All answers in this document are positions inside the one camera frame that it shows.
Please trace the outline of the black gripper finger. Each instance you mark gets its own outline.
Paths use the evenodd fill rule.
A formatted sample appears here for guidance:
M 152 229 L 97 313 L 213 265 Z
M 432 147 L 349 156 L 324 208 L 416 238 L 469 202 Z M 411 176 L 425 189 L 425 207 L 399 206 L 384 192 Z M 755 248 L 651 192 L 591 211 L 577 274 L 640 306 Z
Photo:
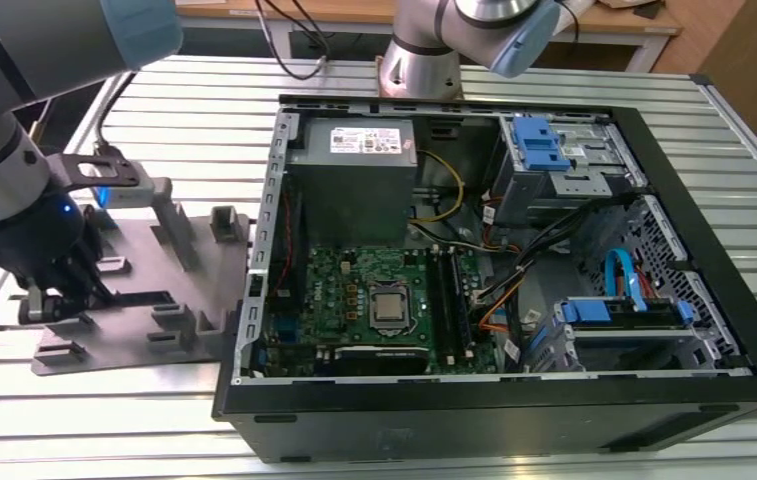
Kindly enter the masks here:
M 60 261 L 61 292 L 86 308 L 100 309 L 116 305 L 116 297 L 105 287 L 94 263 L 74 259 Z
M 18 304 L 20 324 L 48 324 L 60 320 L 61 296 L 49 294 L 36 285 L 26 288 L 26 296 Z

